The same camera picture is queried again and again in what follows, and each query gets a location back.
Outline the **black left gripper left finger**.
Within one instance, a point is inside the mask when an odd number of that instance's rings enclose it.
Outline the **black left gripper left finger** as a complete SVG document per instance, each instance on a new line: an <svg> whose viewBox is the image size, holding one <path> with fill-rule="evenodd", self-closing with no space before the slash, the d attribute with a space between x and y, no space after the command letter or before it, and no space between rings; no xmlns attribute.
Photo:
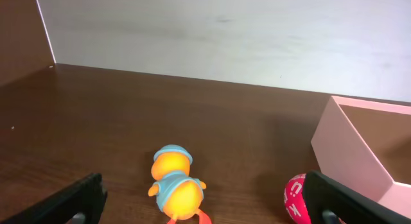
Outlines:
<svg viewBox="0 0 411 224"><path fill-rule="evenodd" d="M103 187L101 173L91 173L1 223L67 223L77 214L81 214L84 223L98 224L107 197L108 192Z"/></svg>

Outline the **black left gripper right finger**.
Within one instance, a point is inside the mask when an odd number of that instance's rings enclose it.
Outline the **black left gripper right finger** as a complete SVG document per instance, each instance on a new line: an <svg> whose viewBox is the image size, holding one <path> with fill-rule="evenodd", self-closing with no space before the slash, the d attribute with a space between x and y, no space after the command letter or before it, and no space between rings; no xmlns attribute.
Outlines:
<svg viewBox="0 0 411 224"><path fill-rule="evenodd" d="M306 174L302 192L312 223L410 224L398 214L318 171Z"/></svg>

